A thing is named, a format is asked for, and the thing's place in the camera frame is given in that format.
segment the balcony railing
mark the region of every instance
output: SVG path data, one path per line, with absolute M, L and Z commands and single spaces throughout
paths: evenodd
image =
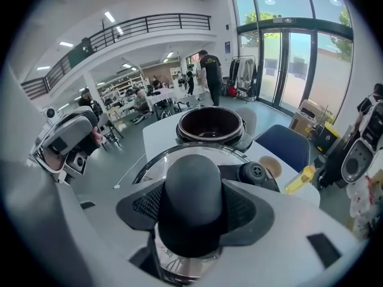
M 42 92 L 43 84 L 41 82 L 44 82 L 44 93 L 48 93 L 74 66 L 107 46 L 130 37 L 162 30 L 210 30 L 210 18 L 211 16 L 206 15 L 172 13 L 145 16 L 117 23 L 88 38 L 84 38 L 81 44 L 75 46 L 69 53 L 61 58 L 44 78 L 24 82 L 22 86 L 23 88 L 25 86 L 24 90 L 26 90 L 27 87 L 29 90 L 33 82 L 35 83 L 33 86 L 35 86 L 37 85 L 37 81 L 39 81 L 39 92 Z

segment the red bag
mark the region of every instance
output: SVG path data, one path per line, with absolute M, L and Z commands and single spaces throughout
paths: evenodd
M 237 91 L 235 90 L 234 86 L 229 87 L 228 94 L 230 97 L 235 97 L 237 95 Z

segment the door frame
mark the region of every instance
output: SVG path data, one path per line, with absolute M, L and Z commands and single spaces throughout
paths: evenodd
M 260 90 L 262 86 L 262 77 L 263 77 L 263 65 L 265 61 L 265 38 L 264 35 L 266 33 L 275 33 L 279 32 L 281 34 L 281 48 L 279 53 L 279 64 L 278 64 L 278 75 L 276 78 L 276 86 L 274 90 L 273 101 L 270 102 L 268 100 L 264 100 L 260 98 Z M 309 68 L 306 74 L 306 85 L 302 94 L 302 98 L 299 102 L 299 105 L 302 104 L 303 100 L 307 99 L 315 74 L 315 67 L 317 64 L 317 33 L 315 30 L 307 30 L 307 29 L 293 29 L 293 28 L 275 28 L 275 29 L 262 29 L 260 30 L 260 45 L 259 45 L 259 67 L 257 73 L 257 100 L 261 103 L 267 104 L 289 116 L 293 116 L 295 112 L 291 112 L 283 107 L 281 107 L 281 100 L 284 92 L 284 88 L 286 85 L 288 65 L 290 62 L 290 33 L 301 33 L 308 34 L 311 36 L 311 47 L 310 47 L 310 59 L 309 59 Z

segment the glass door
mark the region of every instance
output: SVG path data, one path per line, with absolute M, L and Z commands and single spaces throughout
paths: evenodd
M 311 53 L 311 32 L 265 30 L 259 101 L 288 115 L 299 107 L 306 87 Z

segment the pot rim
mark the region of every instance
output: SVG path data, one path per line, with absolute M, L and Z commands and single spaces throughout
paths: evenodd
M 181 126 L 181 123 L 182 123 L 183 119 L 186 116 L 188 116 L 190 113 L 195 112 L 195 111 L 201 111 L 203 109 L 222 109 L 224 111 L 228 111 L 228 112 L 233 113 L 237 117 L 237 119 L 238 119 L 238 127 L 233 132 L 231 132 L 230 134 L 227 134 L 227 135 L 224 135 L 224 136 L 220 136 L 219 138 L 200 137 L 200 136 L 196 136 L 196 135 L 190 134 L 189 132 L 186 132 L 183 129 L 183 127 Z M 242 118 L 235 111 L 232 111 L 231 109 L 227 109 L 227 108 L 217 107 L 217 106 L 204 106 L 204 107 L 201 107 L 201 108 L 192 109 L 191 111 L 189 111 L 186 114 L 184 114 L 180 118 L 180 120 L 178 120 L 178 128 L 181 131 L 181 133 L 183 133 L 187 137 L 192 138 L 192 139 L 194 139 L 196 141 L 202 141 L 202 142 L 219 142 L 219 141 L 224 141 L 225 139 L 228 139 L 228 138 L 231 138 L 231 137 L 237 135 L 241 131 L 242 126 L 243 126 Z

